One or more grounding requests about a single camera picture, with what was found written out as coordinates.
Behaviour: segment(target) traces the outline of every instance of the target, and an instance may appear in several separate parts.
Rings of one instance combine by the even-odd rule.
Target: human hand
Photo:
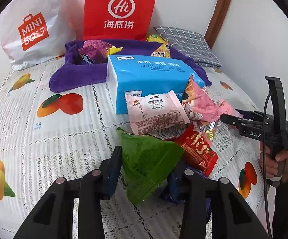
[[[259,164],[261,166],[261,171],[263,172],[263,143],[260,142],[260,161]],[[266,175],[267,178],[273,178],[278,173],[278,162],[285,161],[285,166],[281,178],[282,183],[286,183],[288,181],[288,151],[282,150],[276,155],[276,160],[272,160],[270,158],[270,148],[265,146],[266,153]]]

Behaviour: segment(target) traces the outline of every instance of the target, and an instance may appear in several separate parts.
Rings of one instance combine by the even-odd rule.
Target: tissue box
[[[144,97],[173,90],[181,101],[190,75],[203,88],[204,81],[181,60],[111,55],[108,57],[106,82],[115,113],[126,114],[126,94]]]

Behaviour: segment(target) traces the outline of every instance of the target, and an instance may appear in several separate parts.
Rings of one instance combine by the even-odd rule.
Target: white shopping bag
[[[74,40],[63,0],[12,0],[2,12],[0,41],[14,71],[64,55]]]

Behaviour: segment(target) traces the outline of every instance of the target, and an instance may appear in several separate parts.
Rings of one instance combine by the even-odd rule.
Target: white lace sheet
[[[118,144],[115,129],[130,130],[127,115],[116,115],[105,83],[89,85],[61,94],[78,93],[83,97],[83,111],[67,115],[57,111],[37,118],[40,104],[50,97],[49,78],[63,64],[63,58],[11,73],[0,87],[0,160],[5,177],[16,197],[0,201],[0,229],[12,238],[26,216],[57,177],[68,180],[83,177],[98,168]],[[254,103],[223,73],[206,68],[213,82],[208,93],[214,101],[226,98],[234,107],[256,110]],[[24,73],[35,82],[7,93]],[[232,89],[226,90],[223,81]],[[263,204],[263,184],[258,166],[259,143],[241,137],[236,130],[221,123],[212,146],[219,156],[210,176],[228,177],[238,187],[239,172],[246,162],[255,167],[258,183],[251,188],[246,201],[258,213]],[[158,198],[157,189],[139,206],[126,196],[123,170],[116,192],[109,201],[101,201],[105,238],[178,238],[183,205]],[[78,200],[74,203],[73,238],[78,238]],[[206,238],[211,238],[211,221]]]

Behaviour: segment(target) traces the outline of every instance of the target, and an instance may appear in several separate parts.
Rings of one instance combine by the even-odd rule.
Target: pink candy wrapper
[[[190,122],[172,90],[165,94],[145,97],[128,94],[125,97],[131,128],[135,135]]]
[[[238,118],[242,118],[243,115],[241,115],[238,111],[236,111],[234,109],[233,106],[231,106],[228,102],[226,102],[225,100],[221,99],[218,102],[218,112],[219,114],[228,114],[228,115],[232,115]]]
[[[98,39],[90,39],[84,42],[83,48],[78,49],[79,54],[88,65],[107,62],[108,55],[121,51],[122,48]]]
[[[190,76],[182,104],[189,119],[214,122],[219,120],[218,107]]]

